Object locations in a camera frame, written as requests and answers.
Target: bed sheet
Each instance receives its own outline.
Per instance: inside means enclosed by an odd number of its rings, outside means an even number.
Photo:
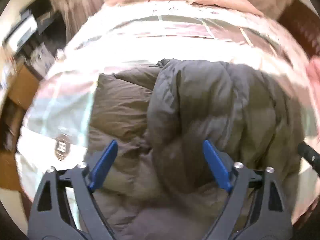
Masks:
[[[313,111],[305,73],[307,56],[288,31],[271,19],[180,1],[104,5],[64,52],[66,59],[55,62],[41,82],[21,128],[16,160],[21,184],[31,200],[48,167],[68,169],[83,160],[99,74],[147,67],[162,58],[222,60],[268,73],[300,101],[306,140],[318,148],[319,114]],[[71,143],[63,162],[54,152],[55,138],[61,133],[67,134]],[[300,173],[293,222],[320,191],[316,174],[303,160]],[[68,194],[76,217],[74,196],[72,191]]]

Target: silver screw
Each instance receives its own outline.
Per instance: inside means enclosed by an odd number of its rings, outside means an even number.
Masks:
[[[51,166],[49,169],[47,169],[48,173],[54,172],[56,169],[55,167]]]
[[[272,167],[266,167],[266,172],[274,173],[274,172],[275,172],[275,169],[272,168]]]
[[[244,167],[243,163],[234,163],[233,166],[237,169],[242,169]]]
[[[85,168],[86,166],[87,166],[87,163],[85,163],[85,162],[80,162],[80,163],[77,165],[77,167],[80,168],[80,169],[83,169],[83,168]]]

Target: folded garment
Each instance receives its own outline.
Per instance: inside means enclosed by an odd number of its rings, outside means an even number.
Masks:
[[[171,59],[100,75],[86,158],[117,140],[118,157],[94,197],[121,239],[194,240],[227,196],[203,140],[249,168],[274,167],[292,209],[303,138],[299,103],[266,73]]]

